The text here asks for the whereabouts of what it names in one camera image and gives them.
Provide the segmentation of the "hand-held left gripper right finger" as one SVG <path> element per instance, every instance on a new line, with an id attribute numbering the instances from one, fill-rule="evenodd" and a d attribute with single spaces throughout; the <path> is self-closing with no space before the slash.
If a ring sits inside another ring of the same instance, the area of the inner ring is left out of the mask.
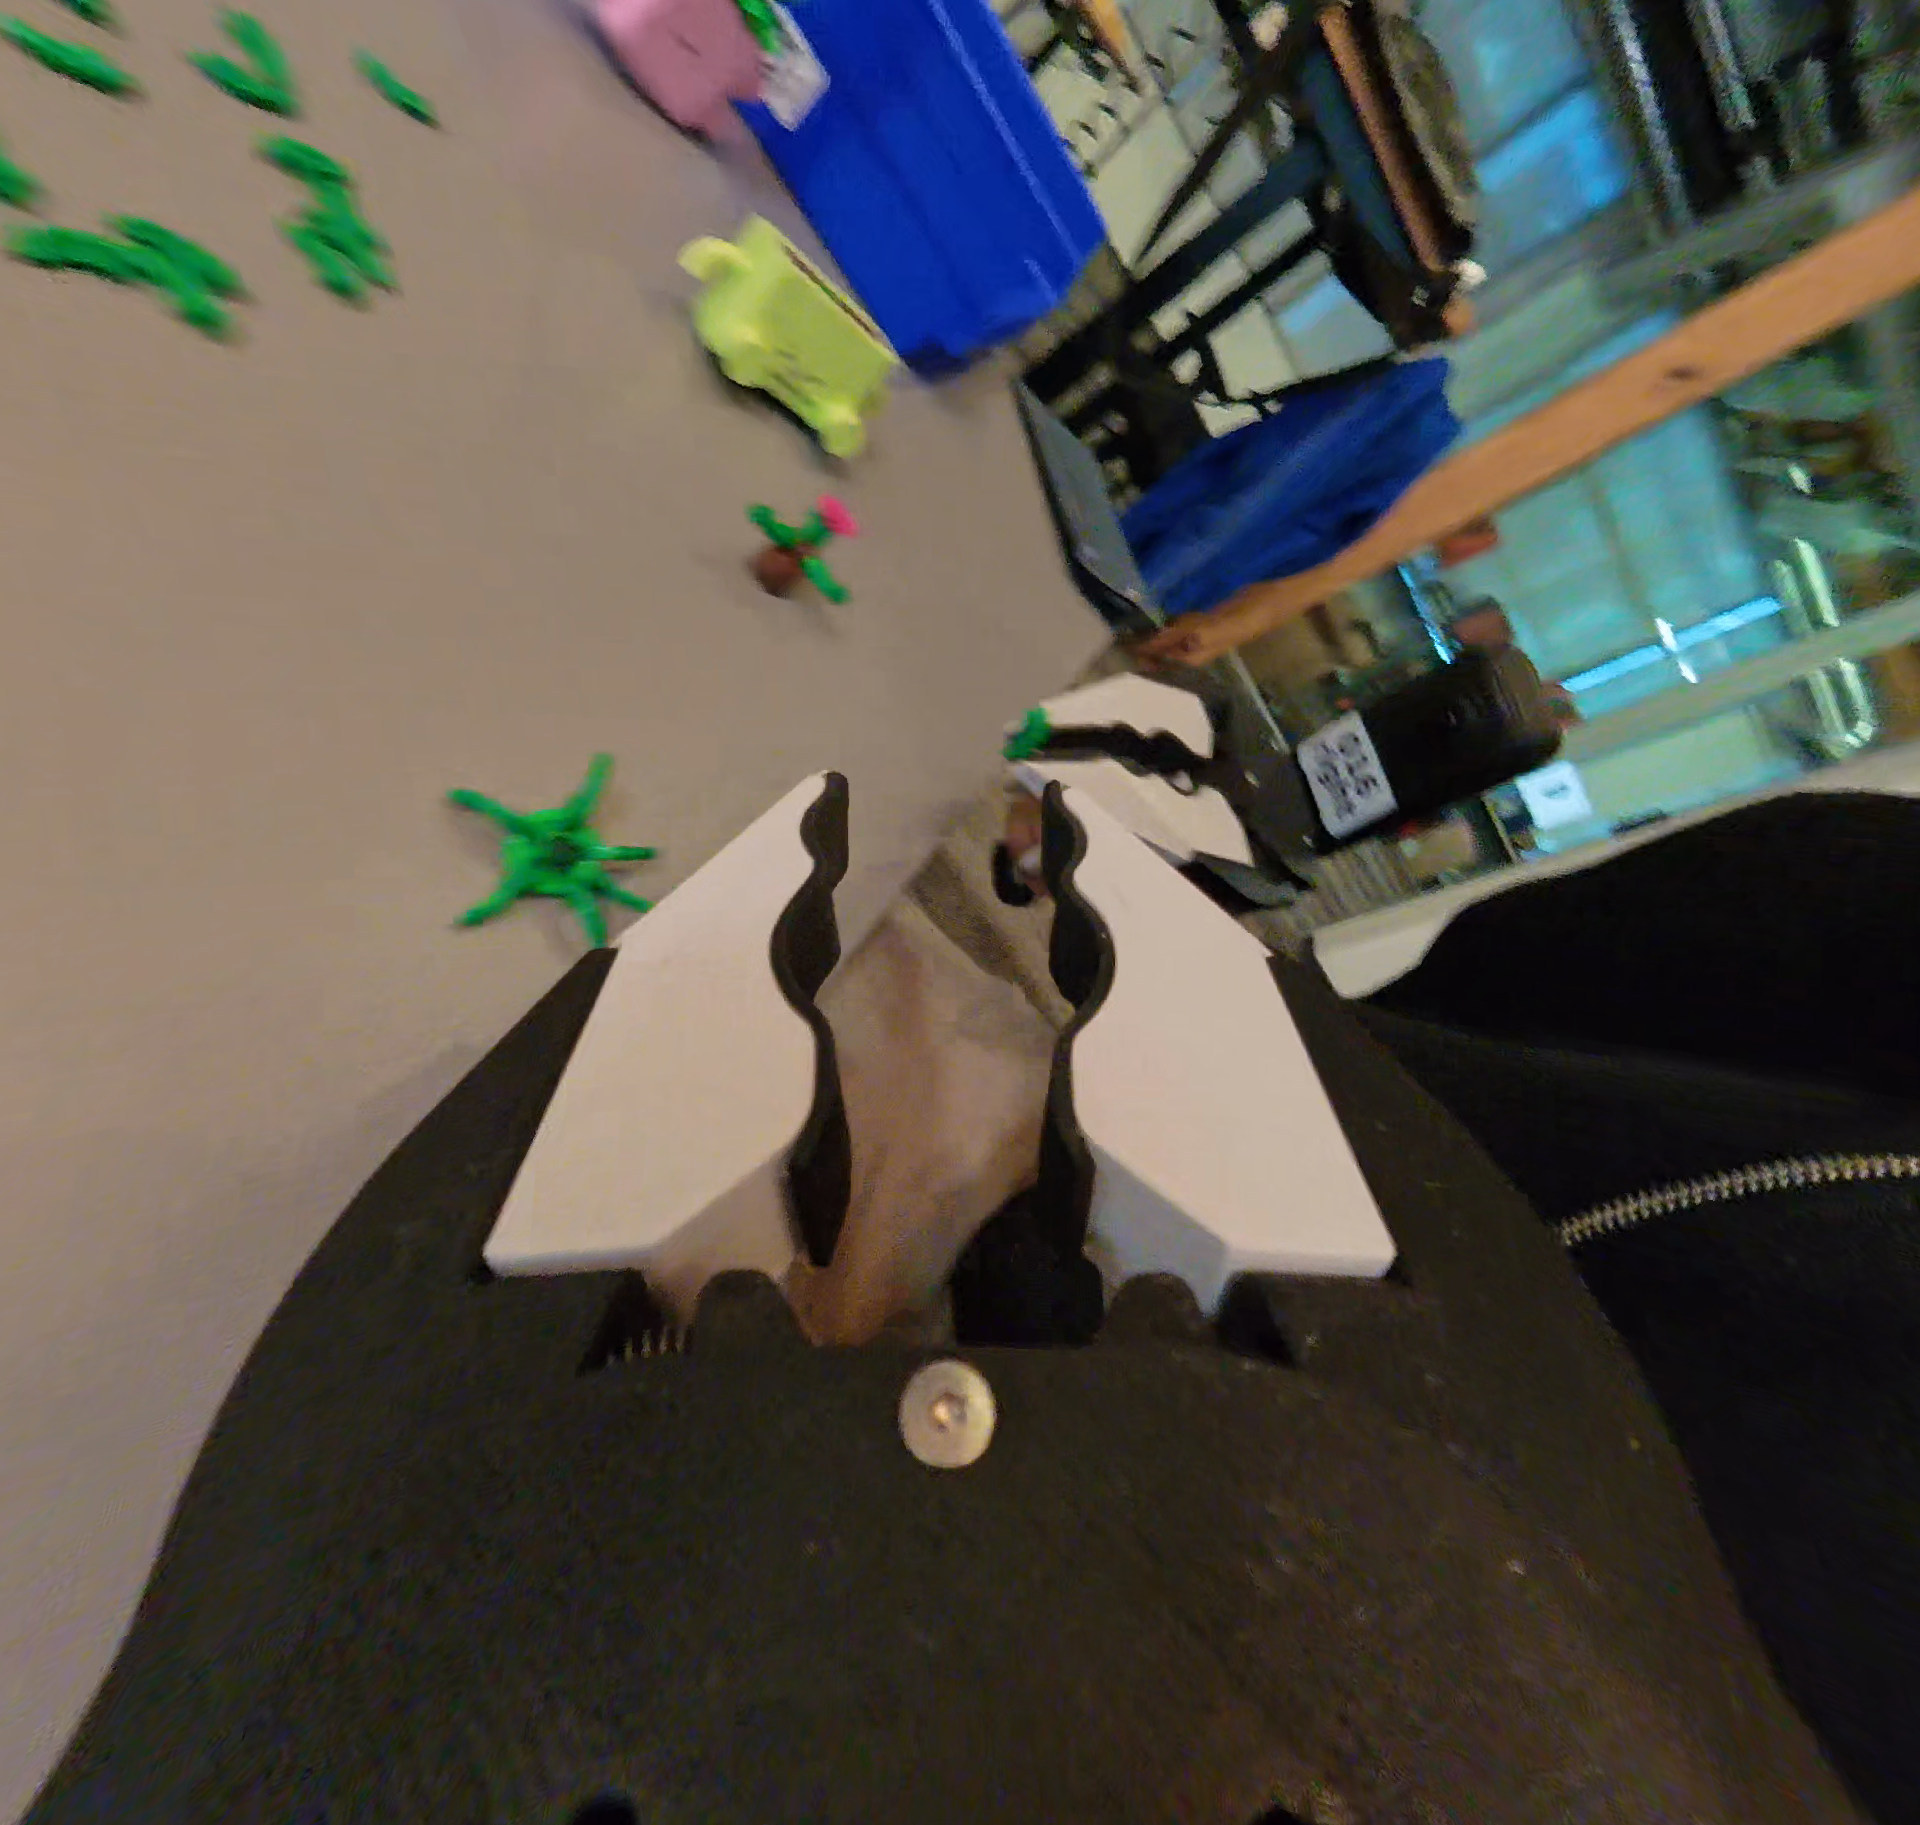
<path id="1" fill-rule="evenodd" d="M 1383 1281 L 1399 1249 L 1274 957 L 1087 789 L 1048 786 L 1042 828 L 1068 1025 L 1038 1184 L 1064 1245 L 1207 1318 L 1251 1275 Z"/>

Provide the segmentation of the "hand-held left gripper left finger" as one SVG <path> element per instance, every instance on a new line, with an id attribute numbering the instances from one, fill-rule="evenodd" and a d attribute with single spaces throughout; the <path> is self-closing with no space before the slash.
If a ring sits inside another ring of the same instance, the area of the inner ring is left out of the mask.
<path id="1" fill-rule="evenodd" d="M 675 888 L 608 973 L 484 1245 L 496 1280 L 637 1273 L 670 1318 L 827 1268 L 852 1130 L 821 994 L 850 782 L 817 773 Z"/>

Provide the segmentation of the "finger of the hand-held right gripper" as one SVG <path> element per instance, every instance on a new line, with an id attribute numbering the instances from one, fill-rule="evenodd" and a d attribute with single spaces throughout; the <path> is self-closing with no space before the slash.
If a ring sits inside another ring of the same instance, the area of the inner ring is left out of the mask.
<path id="1" fill-rule="evenodd" d="M 1246 825 L 1233 802 L 1212 786 L 1185 793 L 1163 777 L 1087 773 L 1083 791 L 1140 842 L 1172 863 L 1257 863 Z"/>
<path id="2" fill-rule="evenodd" d="M 1219 757 L 1219 712 L 1209 699 L 1138 673 L 1093 681 L 1038 708 L 1036 758 L 1114 758 L 1143 774 L 1196 779 Z"/>

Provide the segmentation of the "green spiky toy plant piece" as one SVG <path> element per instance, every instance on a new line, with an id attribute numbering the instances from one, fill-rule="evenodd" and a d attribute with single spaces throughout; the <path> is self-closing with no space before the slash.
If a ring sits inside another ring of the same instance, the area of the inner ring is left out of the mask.
<path id="1" fill-rule="evenodd" d="M 469 786 L 447 791 L 451 809 L 478 817 L 496 834 L 493 888 L 453 925 L 480 928 L 518 904 L 544 901 L 573 912 L 590 949 L 608 949 L 611 904 L 637 916 L 653 912 L 654 902 L 635 893 L 618 871 L 653 863 L 658 851 L 613 844 L 597 825 L 613 777 L 614 757 L 594 755 L 563 802 L 539 809 L 515 809 Z"/>

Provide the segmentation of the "dark grey panel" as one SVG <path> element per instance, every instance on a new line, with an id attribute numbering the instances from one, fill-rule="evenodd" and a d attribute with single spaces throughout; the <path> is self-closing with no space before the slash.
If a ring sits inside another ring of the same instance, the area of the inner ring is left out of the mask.
<path id="1" fill-rule="evenodd" d="M 1093 449 L 1022 378 L 1012 382 L 1012 400 L 1068 582 L 1120 638 L 1161 628 L 1166 616 L 1140 574 Z"/>

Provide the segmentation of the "blue fabric bag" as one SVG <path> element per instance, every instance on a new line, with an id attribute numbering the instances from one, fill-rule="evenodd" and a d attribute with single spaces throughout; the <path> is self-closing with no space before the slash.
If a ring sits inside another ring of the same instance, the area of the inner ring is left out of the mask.
<path id="1" fill-rule="evenodd" d="M 1289 387 L 1153 483 L 1120 530 L 1153 607 L 1210 613 L 1363 538 L 1460 439 L 1443 353 Z"/>

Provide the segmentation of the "toy cactus with pink flower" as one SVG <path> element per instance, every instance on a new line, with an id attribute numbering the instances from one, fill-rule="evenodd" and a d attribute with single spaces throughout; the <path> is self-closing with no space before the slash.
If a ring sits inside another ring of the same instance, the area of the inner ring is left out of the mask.
<path id="1" fill-rule="evenodd" d="M 763 592 L 789 598 L 808 586 L 831 607 L 852 600 L 852 592 L 827 563 L 833 543 L 858 534 L 858 520 L 844 500 L 822 496 L 799 520 L 783 519 L 759 503 L 747 507 L 745 517 L 760 538 L 748 570 Z"/>

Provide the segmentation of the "wooden beam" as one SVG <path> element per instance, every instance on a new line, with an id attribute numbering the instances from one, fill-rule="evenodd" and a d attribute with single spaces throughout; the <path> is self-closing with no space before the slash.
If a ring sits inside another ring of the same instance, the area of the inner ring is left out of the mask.
<path id="1" fill-rule="evenodd" d="M 1325 564 L 1253 584 L 1134 644 L 1145 669 L 1196 669 L 1240 650 L 1355 584 L 1416 559 L 1476 519 L 1583 468 L 1599 454 L 1717 398 L 1919 281 L 1919 190 L 1826 234 L 1679 329 L 1594 372 L 1416 480 L 1380 523 Z"/>

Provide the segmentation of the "black metal stand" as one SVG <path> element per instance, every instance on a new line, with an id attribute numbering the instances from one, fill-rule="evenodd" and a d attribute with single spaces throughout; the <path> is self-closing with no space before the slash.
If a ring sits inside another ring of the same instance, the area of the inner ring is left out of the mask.
<path id="1" fill-rule="evenodd" d="M 1233 395 L 1212 334 L 1310 260 L 1410 353 L 1463 331 L 1481 180 L 1463 98 L 1410 0 L 1215 0 L 1233 104 L 1022 382 L 1068 421 Z"/>

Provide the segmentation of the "lime green toy block figure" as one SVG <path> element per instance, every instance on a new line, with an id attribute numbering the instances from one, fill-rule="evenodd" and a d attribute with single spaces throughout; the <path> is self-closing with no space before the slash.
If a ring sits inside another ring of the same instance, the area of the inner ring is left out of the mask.
<path id="1" fill-rule="evenodd" d="M 692 332 L 719 371 L 795 414 L 828 456 L 861 456 L 901 354 L 854 296 L 757 215 L 733 236 L 688 241 L 678 268 L 697 286 Z"/>

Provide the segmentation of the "blue plastic bin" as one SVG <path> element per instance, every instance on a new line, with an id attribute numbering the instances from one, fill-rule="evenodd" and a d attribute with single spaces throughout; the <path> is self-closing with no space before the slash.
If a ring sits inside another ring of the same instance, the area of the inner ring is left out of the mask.
<path id="1" fill-rule="evenodd" d="M 991 0 L 799 0 L 736 106 L 852 295 L 930 378 L 1024 337 L 1106 228 Z"/>

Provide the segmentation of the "pink toy block figure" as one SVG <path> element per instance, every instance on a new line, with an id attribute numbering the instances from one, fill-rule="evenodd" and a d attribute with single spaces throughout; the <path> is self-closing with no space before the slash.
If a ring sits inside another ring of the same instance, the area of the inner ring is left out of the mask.
<path id="1" fill-rule="evenodd" d="M 729 140 L 759 100 L 763 49 L 734 0 L 589 0 L 590 21 L 637 89 L 678 129 Z"/>

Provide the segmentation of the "scattered green toy leaf pieces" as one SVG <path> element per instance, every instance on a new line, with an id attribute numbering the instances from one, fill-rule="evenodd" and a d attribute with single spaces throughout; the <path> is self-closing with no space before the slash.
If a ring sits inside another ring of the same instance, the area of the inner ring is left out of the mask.
<path id="1" fill-rule="evenodd" d="M 377 164 L 448 95 L 425 0 L 4 0 L 4 271 L 215 346 L 293 285 L 362 317 L 405 286 Z"/>

